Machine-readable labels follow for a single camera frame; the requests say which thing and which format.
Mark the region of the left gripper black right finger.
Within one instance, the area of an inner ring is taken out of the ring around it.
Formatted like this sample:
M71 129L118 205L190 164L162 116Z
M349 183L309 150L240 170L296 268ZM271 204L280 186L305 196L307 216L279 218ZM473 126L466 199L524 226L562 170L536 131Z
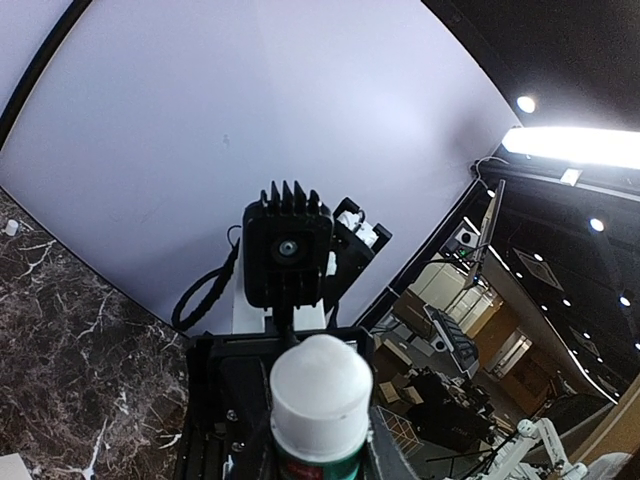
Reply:
M392 438L377 406L369 409L369 432L364 447L365 479L419 479Z

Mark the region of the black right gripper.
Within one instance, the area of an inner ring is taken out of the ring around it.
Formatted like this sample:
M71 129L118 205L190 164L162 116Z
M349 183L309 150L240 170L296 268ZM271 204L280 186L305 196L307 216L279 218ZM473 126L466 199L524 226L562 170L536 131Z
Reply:
M205 335L187 350L187 450L243 450L261 425L282 450L358 450L370 431L373 340L362 328Z

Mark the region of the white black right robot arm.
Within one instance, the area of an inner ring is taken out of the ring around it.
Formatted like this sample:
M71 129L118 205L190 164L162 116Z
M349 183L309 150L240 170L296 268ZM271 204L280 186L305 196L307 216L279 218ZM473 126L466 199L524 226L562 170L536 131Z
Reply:
M350 198L331 211L316 194L277 192L248 205L239 227L224 264L196 280L171 314L185 332L234 286L232 334L204 333L187 349L183 456L240 447L271 405L273 363L298 341L329 333L359 353L371 343L336 317L341 297L390 242L386 227L369 224Z

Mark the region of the green white glue stick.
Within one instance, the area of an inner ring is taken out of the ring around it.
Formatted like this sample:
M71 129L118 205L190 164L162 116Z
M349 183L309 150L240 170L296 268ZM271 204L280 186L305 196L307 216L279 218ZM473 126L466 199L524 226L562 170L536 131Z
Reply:
M357 478L373 391L366 360L334 336L312 335L275 361L269 387L280 477Z

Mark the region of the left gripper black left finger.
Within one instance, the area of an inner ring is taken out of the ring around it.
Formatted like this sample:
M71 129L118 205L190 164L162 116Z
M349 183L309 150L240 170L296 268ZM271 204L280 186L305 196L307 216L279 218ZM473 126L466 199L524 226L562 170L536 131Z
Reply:
M244 478L255 480L275 478L275 450L269 414L265 414L260 420L247 444Z

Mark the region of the cream paper envelope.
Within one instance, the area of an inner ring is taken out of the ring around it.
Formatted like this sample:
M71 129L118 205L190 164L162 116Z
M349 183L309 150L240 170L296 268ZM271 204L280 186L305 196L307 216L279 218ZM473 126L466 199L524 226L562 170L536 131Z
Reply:
M0 457L0 480L32 480L32 477L18 453Z

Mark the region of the white glue stick cap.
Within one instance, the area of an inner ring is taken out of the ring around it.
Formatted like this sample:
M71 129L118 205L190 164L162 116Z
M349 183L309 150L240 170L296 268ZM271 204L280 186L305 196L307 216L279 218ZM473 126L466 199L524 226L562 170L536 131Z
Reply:
M13 237L17 234L19 227L20 227L20 224L18 221L14 219L9 219L6 223L4 232L6 235Z

